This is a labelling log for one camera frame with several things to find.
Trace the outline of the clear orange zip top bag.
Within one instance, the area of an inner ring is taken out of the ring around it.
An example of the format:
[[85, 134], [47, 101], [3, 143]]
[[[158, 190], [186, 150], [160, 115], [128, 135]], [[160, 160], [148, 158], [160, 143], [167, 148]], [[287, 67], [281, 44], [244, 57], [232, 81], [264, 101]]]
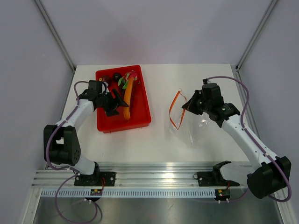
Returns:
[[208, 116], [195, 115], [182, 105], [187, 102], [182, 89], [178, 89], [169, 107], [169, 132], [185, 145], [199, 148], [204, 142], [204, 133], [208, 130]]

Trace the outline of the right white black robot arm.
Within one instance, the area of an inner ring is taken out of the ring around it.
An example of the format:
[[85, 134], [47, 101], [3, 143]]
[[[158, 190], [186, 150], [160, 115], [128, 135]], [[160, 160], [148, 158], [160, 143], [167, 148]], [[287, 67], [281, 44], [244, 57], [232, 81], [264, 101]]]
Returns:
[[287, 188], [288, 195], [283, 202], [290, 200], [291, 161], [286, 156], [277, 156], [245, 126], [243, 114], [232, 103], [224, 102], [216, 83], [204, 84], [182, 108], [196, 115], [208, 114], [236, 142], [254, 169], [246, 175], [246, 185], [255, 197], [272, 197], [275, 192]]

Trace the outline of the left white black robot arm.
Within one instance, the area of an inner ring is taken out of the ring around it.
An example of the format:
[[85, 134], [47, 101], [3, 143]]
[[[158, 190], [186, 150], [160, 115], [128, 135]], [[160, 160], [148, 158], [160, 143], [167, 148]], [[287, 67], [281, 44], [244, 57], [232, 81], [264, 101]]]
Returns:
[[87, 89], [76, 93], [72, 111], [43, 131], [44, 159], [56, 171], [69, 169], [74, 172], [75, 186], [113, 185], [114, 172], [101, 172], [97, 162], [81, 154], [78, 130], [97, 109], [107, 117], [119, 115], [119, 107], [128, 108], [116, 89], [108, 89], [108, 83], [97, 80], [87, 82]]

